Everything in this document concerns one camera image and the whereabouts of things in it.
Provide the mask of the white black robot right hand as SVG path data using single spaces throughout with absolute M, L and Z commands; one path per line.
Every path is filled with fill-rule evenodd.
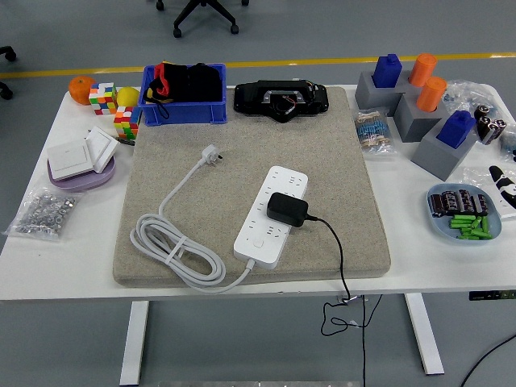
M 489 173 L 493 179 L 495 186 L 500 192 L 503 199 L 513 208 L 515 208 L 515 183 L 509 179 L 503 171 L 496 165 L 489 167 Z

